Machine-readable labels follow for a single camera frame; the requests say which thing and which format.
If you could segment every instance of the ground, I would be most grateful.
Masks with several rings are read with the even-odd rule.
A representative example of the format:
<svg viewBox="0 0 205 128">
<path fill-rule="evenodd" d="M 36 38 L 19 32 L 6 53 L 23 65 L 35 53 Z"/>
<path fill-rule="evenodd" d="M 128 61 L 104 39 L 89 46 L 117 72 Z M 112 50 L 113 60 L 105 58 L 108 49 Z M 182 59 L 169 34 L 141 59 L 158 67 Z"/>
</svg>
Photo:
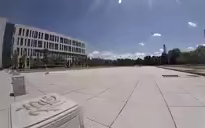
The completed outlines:
<svg viewBox="0 0 205 128">
<path fill-rule="evenodd" d="M 11 76 L 0 71 L 0 128 L 13 102 L 50 92 L 83 108 L 86 128 L 205 128 L 205 77 L 156 67 L 23 73 L 28 94 L 10 97 Z M 179 75 L 163 77 L 162 75 Z"/>
</svg>

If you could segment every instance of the distant building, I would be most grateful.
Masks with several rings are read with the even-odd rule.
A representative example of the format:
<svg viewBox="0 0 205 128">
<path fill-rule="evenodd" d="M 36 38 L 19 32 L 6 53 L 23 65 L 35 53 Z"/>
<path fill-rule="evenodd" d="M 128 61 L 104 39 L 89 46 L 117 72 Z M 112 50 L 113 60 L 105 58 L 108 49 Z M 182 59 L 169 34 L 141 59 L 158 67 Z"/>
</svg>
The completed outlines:
<svg viewBox="0 0 205 128">
<path fill-rule="evenodd" d="M 167 49 L 166 49 L 166 45 L 165 44 L 163 45 L 163 53 L 167 54 Z"/>
<path fill-rule="evenodd" d="M 8 62 L 15 52 L 18 61 L 25 54 L 25 68 L 29 68 L 30 58 L 43 59 L 44 49 L 48 49 L 49 55 L 59 56 L 67 63 L 86 57 L 83 41 L 35 27 L 13 24 L 0 17 L 0 68 L 9 66 Z"/>
</svg>

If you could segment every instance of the white cloud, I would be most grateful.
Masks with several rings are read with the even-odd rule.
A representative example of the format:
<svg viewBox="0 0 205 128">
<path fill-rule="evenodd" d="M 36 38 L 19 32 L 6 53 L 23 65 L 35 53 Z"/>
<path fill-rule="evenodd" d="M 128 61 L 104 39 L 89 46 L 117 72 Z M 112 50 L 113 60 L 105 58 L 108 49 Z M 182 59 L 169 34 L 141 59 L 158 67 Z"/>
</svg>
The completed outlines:
<svg viewBox="0 0 205 128">
<path fill-rule="evenodd" d="M 192 51 L 192 50 L 194 50 L 195 48 L 194 47 L 188 47 L 187 48 L 189 51 Z"/>
<path fill-rule="evenodd" d="M 198 46 L 204 46 L 205 47 L 205 44 L 197 44 L 196 47 Z"/>
<path fill-rule="evenodd" d="M 153 56 L 161 56 L 162 52 L 154 52 Z"/>
<path fill-rule="evenodd" d="M 145 53 L 136 52 L 136 53 L 124 53 L 124 54 L 115 54 L 110 51 L 94 51 L 92 53 L 89 53 L 88 56 L 90 58 L 103 58 L 103 59 L 137 59 L 137 58 L 144 58 L 146 56 Z"/>
<path fill-rule="evenodd" d="M 99 51 L 93 51 L 92 54 L 99 54 Z"/>
<path fill-rule="evenodd" d="M 139 43 L 139 45 L 144 46 L 145 44 L 143 42 Z"/>
<path fill-rule="evenodd" d="M 188 25 L 191 26 L 191 27 L 197 27 L 197 24 L 193 23 L 193 22 L 188 22 Z"/>
<path fill-rule="evenodd" d="M 162 48 L 160 49 L 160 52 L 163 52 L 163 49 L 162 49 Z"/>
<path fill-rule="evenodd" d="M 161 36 L 160 33 L 154 33 L 152 36 Z"/>
</svg>

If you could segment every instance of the blue sky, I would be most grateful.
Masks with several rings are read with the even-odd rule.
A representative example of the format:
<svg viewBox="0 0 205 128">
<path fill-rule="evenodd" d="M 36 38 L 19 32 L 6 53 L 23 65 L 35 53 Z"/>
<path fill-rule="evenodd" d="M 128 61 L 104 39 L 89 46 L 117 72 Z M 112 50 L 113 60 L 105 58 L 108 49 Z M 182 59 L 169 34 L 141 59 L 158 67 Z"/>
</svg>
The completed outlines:
<svg viewBox="0 0 205 128">
<path fill-rule="evenodd" d="M 191 50 L 205 43 L 205 0 L 0 0 L 0 16 L 83 40 L 94 57 L 158 55 L 163 44 Z"/>
</svg>

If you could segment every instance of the bollard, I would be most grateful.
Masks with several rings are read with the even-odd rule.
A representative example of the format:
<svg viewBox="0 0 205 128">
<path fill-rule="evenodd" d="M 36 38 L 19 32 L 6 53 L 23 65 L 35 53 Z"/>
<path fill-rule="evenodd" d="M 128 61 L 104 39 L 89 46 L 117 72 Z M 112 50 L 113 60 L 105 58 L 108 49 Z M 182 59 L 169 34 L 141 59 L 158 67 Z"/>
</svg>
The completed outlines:
<svg viewBox="0 0 205 128">
<path fill-rule="evenodd" d="M 14 96 L 26 95 L 24 76 L 12 76 L 12 85 Z"/>
</svg>

